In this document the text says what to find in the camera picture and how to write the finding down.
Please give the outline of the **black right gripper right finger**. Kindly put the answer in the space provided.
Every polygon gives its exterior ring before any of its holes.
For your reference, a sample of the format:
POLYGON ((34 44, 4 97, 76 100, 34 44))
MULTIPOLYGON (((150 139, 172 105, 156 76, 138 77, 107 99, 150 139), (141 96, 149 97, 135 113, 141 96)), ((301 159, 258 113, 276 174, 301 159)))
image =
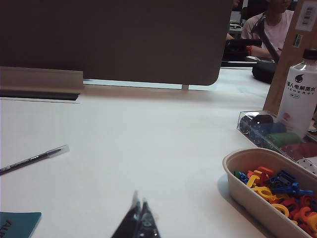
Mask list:
POLYGON ((160 238, 160 233, 156 225, 154 216, 149 207, 148 201, 144 198, 142 209, 137 225, 138 238, 160 238))

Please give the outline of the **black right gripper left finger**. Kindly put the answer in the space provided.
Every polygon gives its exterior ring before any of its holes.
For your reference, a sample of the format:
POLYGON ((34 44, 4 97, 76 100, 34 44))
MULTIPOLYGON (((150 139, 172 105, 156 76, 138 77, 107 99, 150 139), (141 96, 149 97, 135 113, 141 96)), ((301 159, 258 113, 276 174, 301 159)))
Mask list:
POLYGON ((112 238, 133 238, 141 214, 138 191, 134 191, 132 202, 126 215, 112 235, 112 238))

